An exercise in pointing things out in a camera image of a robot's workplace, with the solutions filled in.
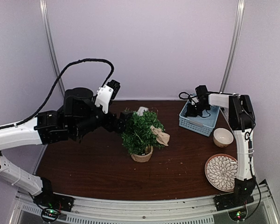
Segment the white cotton boll ornament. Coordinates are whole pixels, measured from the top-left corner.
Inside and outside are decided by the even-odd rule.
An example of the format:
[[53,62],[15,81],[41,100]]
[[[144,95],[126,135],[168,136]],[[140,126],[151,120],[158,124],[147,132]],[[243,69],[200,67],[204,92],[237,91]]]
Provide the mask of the white cotton boll ornament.
[[137,114],[138,114],[138,116],[143,116],[144,112],[147,112],[147,111],[149,111],[149,109],[147,107],[141,106],[141,107],[139,107]]

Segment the small green christmas tree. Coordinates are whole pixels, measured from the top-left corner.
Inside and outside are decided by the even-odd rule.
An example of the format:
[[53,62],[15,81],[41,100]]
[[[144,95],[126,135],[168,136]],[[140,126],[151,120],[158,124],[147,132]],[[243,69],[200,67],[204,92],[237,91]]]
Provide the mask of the small green christmas tree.
[[129,154],[142,155],[148,146],[163,148],[151,131],[151,126],[164,131],[164,125],[158,120],[157,113],[145,111],[143,115],[132,112],[131,118],[126,123],[125,131],[121,134],[122,145]]

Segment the burlap tree pot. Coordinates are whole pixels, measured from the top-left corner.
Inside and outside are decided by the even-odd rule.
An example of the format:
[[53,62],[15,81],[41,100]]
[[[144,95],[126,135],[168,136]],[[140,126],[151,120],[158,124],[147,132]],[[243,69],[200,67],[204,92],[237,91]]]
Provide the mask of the burlap tree pot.
[[144,163],[144,162],[148,162],[151,159],[152,154],[153,154],[153,147],[148,146],[146,147],[145,153],[143,155],[131,154],[131,158],[135,162]]

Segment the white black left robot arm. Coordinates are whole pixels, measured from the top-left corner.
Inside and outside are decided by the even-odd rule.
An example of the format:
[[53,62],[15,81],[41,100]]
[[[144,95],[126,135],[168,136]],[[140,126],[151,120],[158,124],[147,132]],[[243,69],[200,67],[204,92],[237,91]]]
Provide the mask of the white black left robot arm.
[[60,141],[81,141],[99,127],[109,132],[123,133],[131,118],[130,112],[119,116],[109,111],[117,89],[108,85],[100,87],[97,95],[79,87],[65,92],[63,106],[57,111],[34,115],[23,124],[9,124],[0,129],[0,176],[33,196],[38,196],[47,207],[54,207],[58,198],[53,194],[50,181],[28,173],[14,165],[1,151],[25,145],[48,145]]

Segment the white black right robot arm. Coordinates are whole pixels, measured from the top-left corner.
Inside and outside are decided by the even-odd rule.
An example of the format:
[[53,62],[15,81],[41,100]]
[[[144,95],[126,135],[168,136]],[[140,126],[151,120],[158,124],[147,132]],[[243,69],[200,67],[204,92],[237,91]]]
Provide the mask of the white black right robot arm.
[[211,106],[228,111],[228,124],[237,144],[238,170],[230,202],[240,206],[253,192],[256,186],[254,171],[253,131],[256,126],[253,106],[249,95],[222,93],[207,90],[206,85],[195,88],[187,100],[194,107],[191,112],[201,115]]

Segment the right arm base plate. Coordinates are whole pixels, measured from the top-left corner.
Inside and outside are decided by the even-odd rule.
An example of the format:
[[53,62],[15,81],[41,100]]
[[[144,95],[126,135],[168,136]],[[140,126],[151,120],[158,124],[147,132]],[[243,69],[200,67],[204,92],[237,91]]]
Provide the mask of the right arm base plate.
[[247,203],[254,202],[254,198],[252,195],[238,196],[235,195],[235,193],[216,195],[213,200],[217,211],[229,210],[236,207],[244,206]]

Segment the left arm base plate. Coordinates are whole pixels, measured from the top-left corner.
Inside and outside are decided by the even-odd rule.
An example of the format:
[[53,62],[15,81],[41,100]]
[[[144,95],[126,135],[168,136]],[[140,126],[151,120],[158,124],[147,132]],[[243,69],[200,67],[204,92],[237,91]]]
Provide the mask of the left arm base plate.
[[45,193],[34,196],[34,203],[43,206],[49,207],[52,209],[71,212],[71,209],[74,204],[74,198],[70,196],[59,195],[55,193]]

